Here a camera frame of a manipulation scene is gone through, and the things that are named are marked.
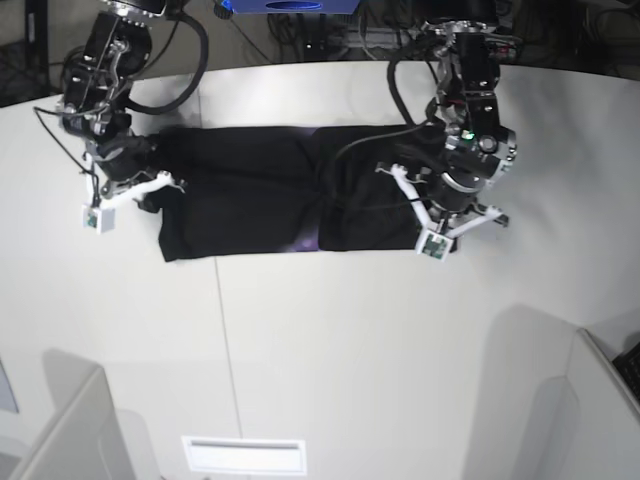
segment black garment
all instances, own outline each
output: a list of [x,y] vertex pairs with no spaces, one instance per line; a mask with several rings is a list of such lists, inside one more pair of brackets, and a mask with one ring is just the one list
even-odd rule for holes
[[152,195],[163,209],[165,260],[274,253],[319,223],[308,134],[292,128],[178,129],[154,137],[156,166],[186,194]]
[[[407,135],[363,143],[333,162],[354,140],[403,128],[323,128],[313,135],[295,128],[179,129],[156,136],[156,166],[188,182],[186,194],[165,188],[151,196],[163,209],[166,261],[282,252],[318,230],[320,250],[413,249],[420,227],[411,205],[370,209],[407,202],[376,165],[399,162],[417,173],[440,147]],[[427,155],[422,162],[403,158],[412,146]]]

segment white tabletop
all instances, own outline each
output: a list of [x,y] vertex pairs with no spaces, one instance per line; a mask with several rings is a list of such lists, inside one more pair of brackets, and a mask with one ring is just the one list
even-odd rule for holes
[[[426,66],[398,77],[424,118]],[[187,81],[145,81],[133,97],[157,105]],[[22,372],[23,412],[0,412],[0,425],[31,441],[54,407],[43,352],[59,349],[105,366],[130,441],[150,438],[169,480],[200,478],[180,435],[306,439],[310,458],[326,460],[311,461],[314,480],[505,478],[522,409],[566,371],[572,325],[595,325],[612,351],[640,329],[640,84],[512,67],[498,95],[519,157],[483,199],[512,226],[474,232],[445,264],[386,252],[165,265],[160,219],[135,205],[110,235],[82,230],[75,167],[32,105],[0,110],[0,356]],[[150,133],[400,115],[386,64],[369,62],[210,72],[179,111],[134,123]]]

